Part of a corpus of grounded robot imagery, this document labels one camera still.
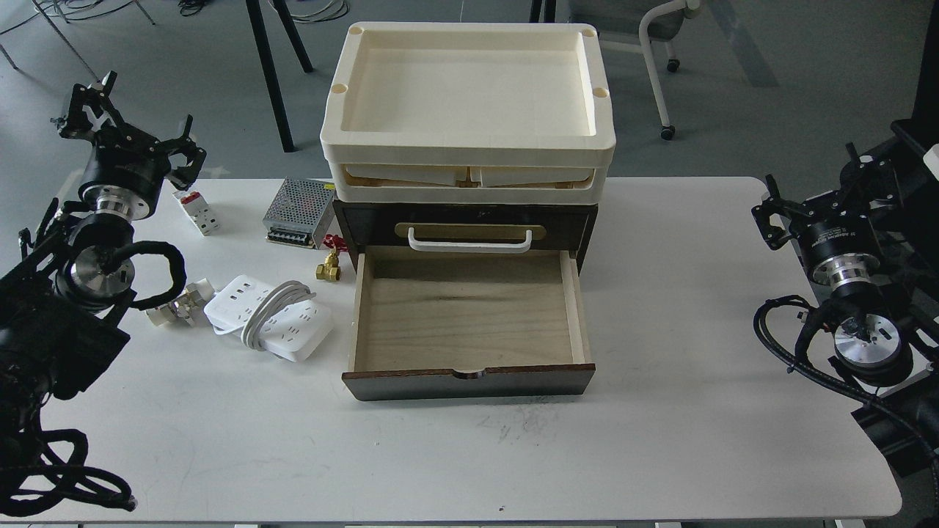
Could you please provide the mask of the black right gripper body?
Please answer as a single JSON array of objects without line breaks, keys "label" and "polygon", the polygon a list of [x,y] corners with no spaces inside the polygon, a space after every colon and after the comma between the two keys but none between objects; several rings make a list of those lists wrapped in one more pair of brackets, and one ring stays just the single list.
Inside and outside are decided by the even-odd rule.
[{"label": "black right gripper body", "polygon": [[872,268],[881,265],[881,248],[866,213],[841,202],[835,194],[819,194],[802,203],[804,214],[792,214],[789,234],[800,249],[803,268],[846,254],[862,255]]}]

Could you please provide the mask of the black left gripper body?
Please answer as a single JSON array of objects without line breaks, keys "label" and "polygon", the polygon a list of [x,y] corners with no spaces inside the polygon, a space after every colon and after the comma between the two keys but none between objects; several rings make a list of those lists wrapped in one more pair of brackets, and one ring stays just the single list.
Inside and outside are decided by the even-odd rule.
[{"label": "black left gripper body", "polygon": [[131,133],[104,121],[92,135],[92,153],[79,186],[79,198],[90,213],[117,215],[126,221],[150,218],[156,211],[169,156],[157,150],[158,140],[144,139],[139,150],[125,144]]}]

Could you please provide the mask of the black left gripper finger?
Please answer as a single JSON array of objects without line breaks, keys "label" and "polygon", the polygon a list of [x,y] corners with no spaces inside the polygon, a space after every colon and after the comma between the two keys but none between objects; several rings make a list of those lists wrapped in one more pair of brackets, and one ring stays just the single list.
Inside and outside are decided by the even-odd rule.
[{"label": "black left gripper finger", "polygon": [[182,155],[186,159],[184,165],[172,167],[168,178],[176,188],[191,188],[198,180],[202,170],[207,151],[198,147],[196,141],[191,138],[191,127],[194,117],[191,114],[185,118],[182,123],[179,137],[158,141],[158,155],[170,157],[172,155]]},{"label": "black left gripper finger", "polygon": [[98,131],[105,128],[120,129],[122,118],[110,101],[117,80],[115,71],[108,71],[103,80],[90,86],[74,84],[70,99],[64,104],[62,116],[51,118],[57,133],[64,139],[91,142]]}]

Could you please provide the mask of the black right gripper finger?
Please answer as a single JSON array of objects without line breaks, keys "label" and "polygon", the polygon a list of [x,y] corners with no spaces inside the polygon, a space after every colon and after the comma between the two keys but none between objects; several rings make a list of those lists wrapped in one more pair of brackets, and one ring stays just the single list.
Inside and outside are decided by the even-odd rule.
[{"label": "black right gripper finger", "polygon": [[792,219],[792,214],[796,213],[796,203],[781,196],[774,176],[766,175],[765,183],[766,197],[762,198],[761,204],[751,208],[751,214],[762,240],[770,250],[777,251],[791,240],[792,235],[786,228],[772,224],[771,217],[778,215],[783,219]]},{"label": "black right gripper finger", "polygon": [[861,155],[845,144],[849,163],[842,168],[838,196],[848,210],[895,210],[899,207],[896,171],[889,159]]}]

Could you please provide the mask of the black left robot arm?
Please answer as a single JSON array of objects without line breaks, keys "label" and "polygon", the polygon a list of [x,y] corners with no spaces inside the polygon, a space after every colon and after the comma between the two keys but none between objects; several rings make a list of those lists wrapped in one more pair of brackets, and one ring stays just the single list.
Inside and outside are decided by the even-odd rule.
[{"label": "black left robot arm", "polygon": [[130,485],[88,466],[87,436],[44,429],[52,397],[71,399],[110,367],[130,335],[128,309],[169,303],[186,284],[183,255],[163,241],[134,241],[134,221],[156,211],[161,187],[188,190],[205,151],[160,140],[128,123],[111,101],[117,74],[77,84],[56,126],[91,144],[75,201],[51,200],[34,232],[21,230],[21,261],[2,278],[2,513],[31,517],[61,501],[132,511]]}]

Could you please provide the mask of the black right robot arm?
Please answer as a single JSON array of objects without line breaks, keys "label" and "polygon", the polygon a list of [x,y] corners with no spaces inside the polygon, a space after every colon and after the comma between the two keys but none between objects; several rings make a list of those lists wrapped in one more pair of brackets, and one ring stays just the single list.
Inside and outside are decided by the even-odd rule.
[{"label": "black right robot arm", "polygon": [[788,371],[858,401],[852,417],[905,477],[937,471],[937,125],[890,128],[867,153],[849,144],[838,189],[796,202],[766,178],[762,240],[794,243],[829,294],[769,298],[753,330]]}]

